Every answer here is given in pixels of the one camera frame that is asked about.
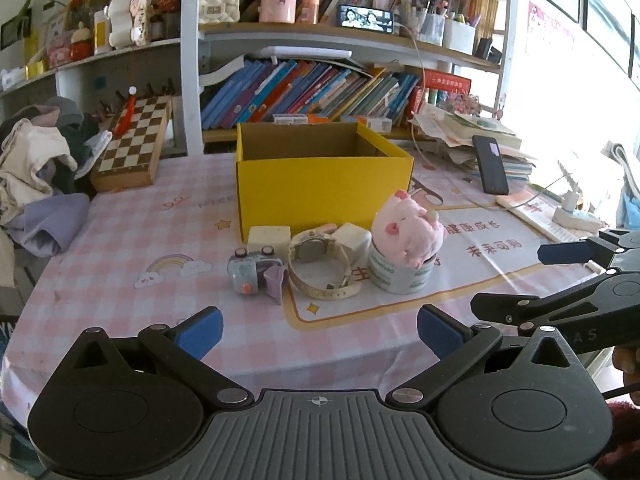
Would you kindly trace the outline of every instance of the pink pig toy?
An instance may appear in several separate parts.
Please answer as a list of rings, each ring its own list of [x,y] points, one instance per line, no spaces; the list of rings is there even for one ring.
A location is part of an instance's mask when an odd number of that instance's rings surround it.
[[[445,236],[438,213],[427,211],[403,190],[389,197],[371,226],[380,253],[397,266],[414,269],[440,250]]]

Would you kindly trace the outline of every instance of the pink checkered tablecloth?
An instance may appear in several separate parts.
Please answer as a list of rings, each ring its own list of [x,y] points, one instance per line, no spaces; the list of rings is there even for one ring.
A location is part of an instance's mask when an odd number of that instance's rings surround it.
[[[378,388],[384,395],[436,361],[415,327],[425,296],[471,324],[469,300],[479,290],[546,296],[590,275],[578,265],[536,264],[543,237],[507,212],[467,201],[492,202],[478,179],[417,161],[414,197],[438,206],[450,232],[421,298],[390,298],[360,267],[354,275],[366,282],[353,303],[314,305],[295,290],[283,306],[263,294],[238,296],[226,275],[241,243],[234,157],[162,160],[153,186],[94,199],[78,238],[38,281],[4,355],[2,400],[21,424],[87,327],[133,336],[213,304],[225,329],[203,361],[254,394]]]

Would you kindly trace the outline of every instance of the white handbag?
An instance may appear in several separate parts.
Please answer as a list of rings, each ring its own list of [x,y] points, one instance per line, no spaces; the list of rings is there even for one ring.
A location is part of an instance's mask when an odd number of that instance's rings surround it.
[[[198,22],[234,23],[240,20],[240,0],[200,0]]]

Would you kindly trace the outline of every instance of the white cube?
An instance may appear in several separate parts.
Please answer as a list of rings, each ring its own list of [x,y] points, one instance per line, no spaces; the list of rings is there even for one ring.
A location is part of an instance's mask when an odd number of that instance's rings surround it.
[[[289,226],[258,225],[249,229],[247,250],[260,251],[265,245],[270,245],[284,263],[287,262],[289,243],[291,241],[291,229]]]
[[[367,254],[371,243],[369,231],[348,222],[343,224],[332,237],[344,248],[351,265]]]

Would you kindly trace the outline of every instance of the open cardboard box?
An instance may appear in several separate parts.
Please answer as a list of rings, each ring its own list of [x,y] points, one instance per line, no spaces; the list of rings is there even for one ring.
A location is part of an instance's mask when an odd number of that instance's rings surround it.
[[[296,234],[345,222],[369,229],[414,158],[359,123],[238,125],[236,175],[242,240],[257,225]]]

